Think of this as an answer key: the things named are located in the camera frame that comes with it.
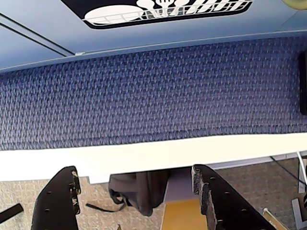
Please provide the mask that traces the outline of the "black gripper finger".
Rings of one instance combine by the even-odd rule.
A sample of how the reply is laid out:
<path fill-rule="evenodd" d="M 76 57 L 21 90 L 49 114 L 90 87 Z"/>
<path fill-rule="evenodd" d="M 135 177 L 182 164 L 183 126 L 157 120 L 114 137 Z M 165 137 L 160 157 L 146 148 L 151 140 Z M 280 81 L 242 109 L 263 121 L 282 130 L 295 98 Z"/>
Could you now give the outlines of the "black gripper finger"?
<path fill-rule="evenodd" d="M 268 222 L 233 186 L 212 168 L 195 164 L 192 189 L 200 197 L 201 214 L 209 230 L 273 230 Z"/>
<path fill-rule="evenodd" d="M 77 230 L 81 187 L 75 166 L 62 168 L 38 195 L 31 229 Z"/>

